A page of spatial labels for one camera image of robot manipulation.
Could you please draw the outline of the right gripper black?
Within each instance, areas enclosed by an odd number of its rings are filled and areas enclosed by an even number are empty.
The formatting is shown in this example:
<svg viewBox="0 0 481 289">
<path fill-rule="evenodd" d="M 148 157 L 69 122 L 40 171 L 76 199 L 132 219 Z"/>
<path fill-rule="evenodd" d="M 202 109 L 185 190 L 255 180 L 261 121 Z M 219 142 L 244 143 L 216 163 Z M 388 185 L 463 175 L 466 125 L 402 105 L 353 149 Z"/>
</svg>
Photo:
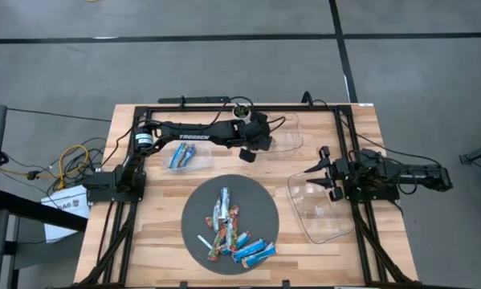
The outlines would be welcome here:
<svg viewBox="0 0 481 289">
<path fill-rule="evenodd" d="M 304 173 L 313 173 L 323 169 L 324 177 L 307 179 L 306 182 L 330 189 L 328 195 L 331 201 L 340 201 L 344 198 L 353 201 L 355 199 L 353 166 L 344 157 L 332 161 L 328 146 L 322 146 L 319 155 L 319 162 L 310 169 L 306 169 Z"/>
</svg>

